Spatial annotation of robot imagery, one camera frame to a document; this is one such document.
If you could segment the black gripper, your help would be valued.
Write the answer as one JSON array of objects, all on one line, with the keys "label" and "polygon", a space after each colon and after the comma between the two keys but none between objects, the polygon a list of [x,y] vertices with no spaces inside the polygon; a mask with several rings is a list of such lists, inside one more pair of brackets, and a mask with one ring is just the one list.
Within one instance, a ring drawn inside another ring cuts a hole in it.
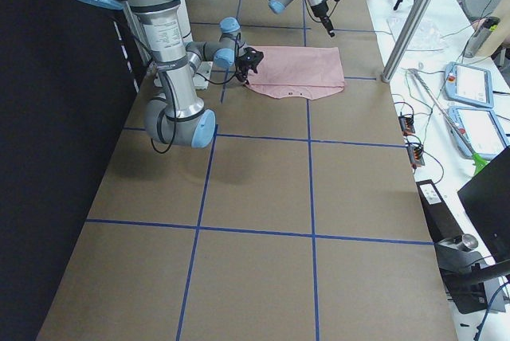
[{"label": "black gripper", "polygon": [[258,74],[257,66],[261,63],[261,51],[256,49],[245,49],[245,52],[236,58],[235,76],[241,84],[247,84],[247,76],[249,71]]},{"label": "black gripper", "polygon": [[316,4],[314,6],[311,6],[312,14],[313,14],[313,20],[315,22],[320,22],[323,27],[328,32],[328,35],[330,37],[335,36],[334,28],[331,26],[331,20],[328,15],[328,5],[325,1],[320,2],[319,4]]}]

